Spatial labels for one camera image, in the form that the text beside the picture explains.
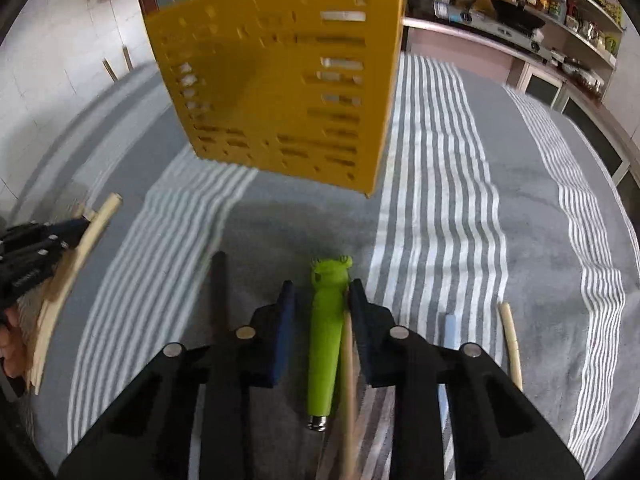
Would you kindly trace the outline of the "person's left hand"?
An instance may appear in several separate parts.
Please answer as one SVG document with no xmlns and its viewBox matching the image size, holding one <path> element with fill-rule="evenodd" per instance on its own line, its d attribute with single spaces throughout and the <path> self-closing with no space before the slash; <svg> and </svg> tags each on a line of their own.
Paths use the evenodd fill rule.
<svg viewBox="0 0 640 480">
<path fill-rule="evenodd" d="M 3 311 L 6 322 L 0 326 L 0 350 L 3 370 L 9 378 L 17 378 L 25 373 L 27 348 L 20 326 L 20 312 L 16 304 Z"/>
</svg>

